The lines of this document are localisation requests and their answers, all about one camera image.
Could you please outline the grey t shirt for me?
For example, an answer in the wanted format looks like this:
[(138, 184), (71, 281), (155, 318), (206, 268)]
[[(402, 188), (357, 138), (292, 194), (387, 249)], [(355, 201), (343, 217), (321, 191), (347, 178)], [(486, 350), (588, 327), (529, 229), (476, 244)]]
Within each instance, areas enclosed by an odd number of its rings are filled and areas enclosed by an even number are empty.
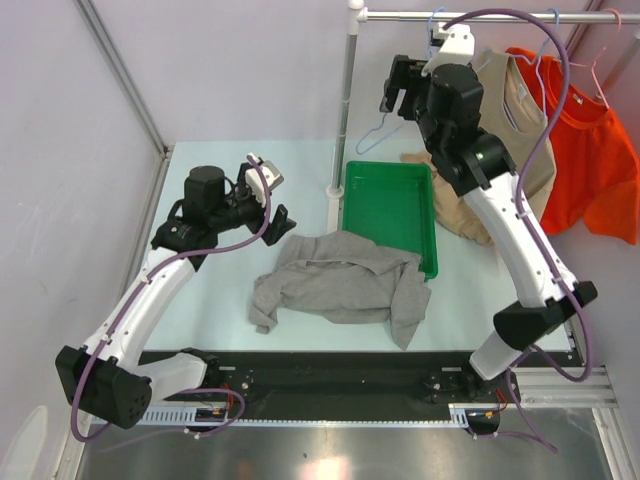
[(293, 235), (272, 272), (255, 280), (249, 322), (268, 334), (278, 325), (280, 308), (320, 315), (338, 325), (387, 322), (395, 345), (406, 350), (431, 298), (421, 262), (416, 253), (347, 231)]

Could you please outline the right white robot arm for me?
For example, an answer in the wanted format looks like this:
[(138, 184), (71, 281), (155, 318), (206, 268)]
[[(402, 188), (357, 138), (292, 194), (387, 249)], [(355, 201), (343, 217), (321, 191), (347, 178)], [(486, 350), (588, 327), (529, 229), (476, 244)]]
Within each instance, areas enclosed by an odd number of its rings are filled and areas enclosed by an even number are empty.
[(463, 393), (484, 401), (497, 378), (540, 338), (581, 315), (598, 292), (579, 281), (555, 254), (519, 188), (504, 143), (480, 127), (483, 87), (468, 64), (432, 70), (423, 60), (394, 57), (380, 111), (396, 111), (418, 125), (439, 175), (478, 216), (494, 241), (517, 300), (494, 316), (494, 330), (474, 351), (461, 376)]

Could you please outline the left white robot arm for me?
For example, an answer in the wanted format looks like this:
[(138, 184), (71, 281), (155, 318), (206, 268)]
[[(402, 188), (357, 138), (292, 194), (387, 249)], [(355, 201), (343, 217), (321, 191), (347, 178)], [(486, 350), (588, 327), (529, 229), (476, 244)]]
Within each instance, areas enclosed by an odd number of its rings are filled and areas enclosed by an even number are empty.
[(55, 359), (78, 440), (86, 438), (79, 430), (80, 412), (129, 429), (159, 400), (224, 394), (213, 354), (186, 348), (153, 363), (140, 358), (172, 300), (208, 257), (257, 240), (271, 246), (295, 227), (286, 207), (271, 200), (282, 182), (272, 162), (253, 154), (236, 180), (216, 166), (190, 170), (182, 197), (157, 228), (140, 272), (114, 311), (82, 346), (65, 346)]

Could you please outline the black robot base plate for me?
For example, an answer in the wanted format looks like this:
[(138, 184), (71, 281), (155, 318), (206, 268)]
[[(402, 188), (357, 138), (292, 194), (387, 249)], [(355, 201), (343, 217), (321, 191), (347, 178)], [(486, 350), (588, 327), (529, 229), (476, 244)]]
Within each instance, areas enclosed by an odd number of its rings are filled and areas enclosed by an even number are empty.
[(216, 351), (212, 386), (238, 392), (246, 408), (278, 412), (381, 411), (415, 415), (429, 405), (494, 407), (518, 387), (516, 377), (472, 379), (467, 351), (256, 352)]

